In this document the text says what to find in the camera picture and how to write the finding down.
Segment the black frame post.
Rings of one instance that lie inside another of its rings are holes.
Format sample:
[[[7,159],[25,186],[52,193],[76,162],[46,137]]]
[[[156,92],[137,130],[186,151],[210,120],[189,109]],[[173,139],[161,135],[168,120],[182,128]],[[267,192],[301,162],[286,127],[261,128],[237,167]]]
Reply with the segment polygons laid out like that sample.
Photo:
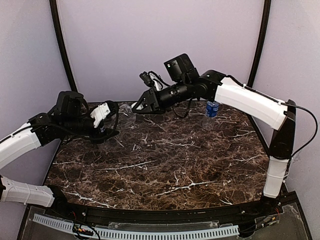
[[[58,10],[58,1],[57,0],[49,0],[50,12],[52,23],[54,27],[55,37],[58,44],[58,49],[60,53],[60,57],[62,60],[62,64],[64,67],[64,71],[66,74],[67,82],[71,91],[78,92],[77,84],[73,75],[71,63],[69,60],[69,56],[67,53],[67,48],[63,36],[62,24],[60,20],[59,10]]]
[[[254,85],[256,75],[258,72],[259,63],[261,60],[263,47],[264,47],[264,43],[265,43],[265,38],[266,38],[266,34],[267,34],[267,29],[268,29],[271,4],[272,4],[271,0],[264,0],[264,2],[263,2],[263,11],[262,11],[262,17],[261,17],[261,23],[260,23],[260,29],[259,29],[256,49],[255,49],[255,53],[254,53],[254,57],[253,57],[253,61],[252,61],[252,66],[251,66],[249,78],[247,81],[247,85],[249,87],[252,87]]]

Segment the black front table rail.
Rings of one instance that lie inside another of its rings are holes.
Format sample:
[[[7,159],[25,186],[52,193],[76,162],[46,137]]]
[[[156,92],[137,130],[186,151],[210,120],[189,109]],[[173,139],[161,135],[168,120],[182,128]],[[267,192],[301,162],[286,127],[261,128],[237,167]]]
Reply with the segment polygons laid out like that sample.
[[[189,209],[189,210],[127,210],[103,208],[70,203],[60,193],[53,206],[46,208],[45,213],[55,217],[76,220],[92,226],[108,225],[110,222],[131,224],[186,224],[207,221],[220,223],[247,223],[258,217],[276,213],[280,206],[281,196],[270,198],[264,195],[260,200],[241,204]]]

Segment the clear unlabeled plastic bottle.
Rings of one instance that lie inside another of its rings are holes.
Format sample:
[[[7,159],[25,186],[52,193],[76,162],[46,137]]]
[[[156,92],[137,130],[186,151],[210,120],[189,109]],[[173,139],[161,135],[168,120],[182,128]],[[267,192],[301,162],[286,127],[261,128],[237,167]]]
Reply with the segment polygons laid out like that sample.
[[[118,126],[128,128],[136,121],[136,114],[133,113],[132,107],[129,104],[122,104],[119,107]]]

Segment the small circuit board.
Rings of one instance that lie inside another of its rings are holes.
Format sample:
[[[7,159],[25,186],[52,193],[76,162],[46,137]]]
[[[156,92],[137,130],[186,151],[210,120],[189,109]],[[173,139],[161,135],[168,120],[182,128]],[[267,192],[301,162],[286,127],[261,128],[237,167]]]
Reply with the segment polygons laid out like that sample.
[[[94,235],[94,232],[89,228],[83,227],[81,224],[74,224],[72,227],[72,232],[76,235],[80,236],[86,236],[86,237],[92,237]]]

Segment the left black frame post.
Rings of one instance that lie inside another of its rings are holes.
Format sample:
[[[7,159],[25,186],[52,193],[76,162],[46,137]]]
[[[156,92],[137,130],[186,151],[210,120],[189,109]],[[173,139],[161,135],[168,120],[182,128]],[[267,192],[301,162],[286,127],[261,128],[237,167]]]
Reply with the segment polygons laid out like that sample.
[[[73,75],[71,63],[69,60],[69,56],[67,53],[67,48],[63,36],[62,24],[60,20],[59,10],[58,10],[58,1],[57,0],[49,0],[50,12],[52,23],[54,27],[55,37],[58,44],[58,49],[60,53],[60,57],[62,60],[62,64],[64,67],[64,71],[66,74],[67,82],[71,91],[78,92],[77,84]]]

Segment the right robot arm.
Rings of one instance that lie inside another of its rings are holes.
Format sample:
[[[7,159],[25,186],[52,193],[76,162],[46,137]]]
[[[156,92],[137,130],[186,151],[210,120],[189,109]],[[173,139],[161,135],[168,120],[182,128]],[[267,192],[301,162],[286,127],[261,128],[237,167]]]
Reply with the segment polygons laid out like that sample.
[[[240,83],[233,76],[208,70],[200,75],[186,53],[164,63],[175,82],[157,90],[148,73],[140,78],[149,87],[132,107],[136,114],[163,114],[173,105],[189,99],[204,99],[236,108],[273,129],[269,145],[269,165],[263,196],[275,199],[289,170],[296,130],[296,104],[283,101]]]

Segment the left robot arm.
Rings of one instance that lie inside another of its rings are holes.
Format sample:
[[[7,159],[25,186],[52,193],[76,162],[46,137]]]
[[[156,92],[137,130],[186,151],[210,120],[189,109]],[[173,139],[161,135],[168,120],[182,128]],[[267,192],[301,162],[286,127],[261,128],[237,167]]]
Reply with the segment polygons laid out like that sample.
[[[101,144],[119,133],[116,125],[113,128],[104,126],[104,120],[112,116],[116,122],[119,120],[119,105],[114,101],[107,100],[89,108],[83,94],[61,91],[52,109],[30,118],[0,141],[0,167],[4,168],[20,156],[66,136]],[[50,208],[64,201],[65,196],[53,185],[32,185],[1,176],[0,200]]]

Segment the right black frame post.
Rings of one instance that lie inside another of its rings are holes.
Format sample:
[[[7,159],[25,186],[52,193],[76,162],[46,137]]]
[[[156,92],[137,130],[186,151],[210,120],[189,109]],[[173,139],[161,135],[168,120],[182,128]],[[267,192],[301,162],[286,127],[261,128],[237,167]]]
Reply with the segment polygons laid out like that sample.
[[[261,60],[263,47],[264,47],[264,43],[265,43],[265,38],[266,38],[266,34],[267,34],[267,29],[268,29],[271,4],[272,4],[271,0],[264,0],[264,2],[263,2],[263,11],[262,11],[262,17],[261,17],[261,23],[260,23],[260,29],[259,29],[256,49],[255,49],[255,53],[254,53],[254,57],[253,57],[253,61],[252,61],[252,66],[251,66],[249,78],[247,81],[247,85],[249,87],[252,87],[254,85],[256,75],[258,72],[259,63]]]

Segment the white cap water bottle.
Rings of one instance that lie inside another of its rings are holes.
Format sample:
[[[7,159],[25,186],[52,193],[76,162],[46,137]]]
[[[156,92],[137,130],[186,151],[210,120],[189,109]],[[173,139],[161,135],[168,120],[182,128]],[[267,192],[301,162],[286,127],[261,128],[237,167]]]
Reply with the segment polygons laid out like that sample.
[[[204,112],[204,117],[201,120],[201,126],[203,129],[209,131],[212,130],[216,124],[216,117],[219,110],[219,103],[216,101],[207,101]]]

